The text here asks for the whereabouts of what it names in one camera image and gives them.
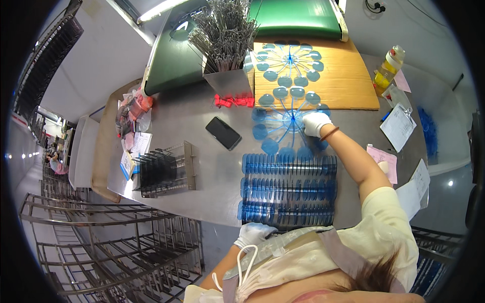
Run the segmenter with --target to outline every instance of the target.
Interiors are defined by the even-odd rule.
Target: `plastic bottle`
[[[399,45],[391,48],[386,54],[386,59],[382,62],[381,67],[375,74],[374,81],[372,81],[378,96],[382,95],[396,76],[397,72],[401,69],[405,56],[406,52]]]

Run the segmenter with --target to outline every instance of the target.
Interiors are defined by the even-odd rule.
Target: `smartphone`
[[[233,150],[242,137],[219,117],[214,117],[206,126],[206,130],[227,150]]]

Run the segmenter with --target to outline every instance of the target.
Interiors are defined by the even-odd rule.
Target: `fluorescent light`
[[[164,2],[160,3],[159,5],[155,6],[148,12],[144,13],[141,15],[141,17],[136,20],[136,23],[140,24],[145,21],[151,20],[153,17],[156,15],[161,15],[163,12],[168,11],[169,9],[172,9],[176,7],[179,4],[182,4],[184,2],[187,2],[188,0],[165,0]]]

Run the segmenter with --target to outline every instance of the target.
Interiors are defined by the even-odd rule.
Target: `bundle of wire rods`
[[[208,0],[211,11],[193,13],[197,24],[189,42],[207,59],[206,73],[241,69],[246,52],[258,32],[255,20],[247,21],[248,0]]]

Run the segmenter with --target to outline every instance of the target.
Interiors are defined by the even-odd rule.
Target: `white glove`
[[[272,233],[277,231],[276,227],[270,227],[263,223],[247,223],[241,226],[241,230],[239,231],[239,238],[234,242],[239,248],[243,248],[246,245],[259,245],[266,241],[266,237]],[[250,247],[244,250],[245,253],[251,250]]]
[[[303,116],[303,123],[305,124],[305,135],[318,138],[321,138],[320,129],[322,126],[325,124],[333,125],[327,114],[323,112],[312,112]]]

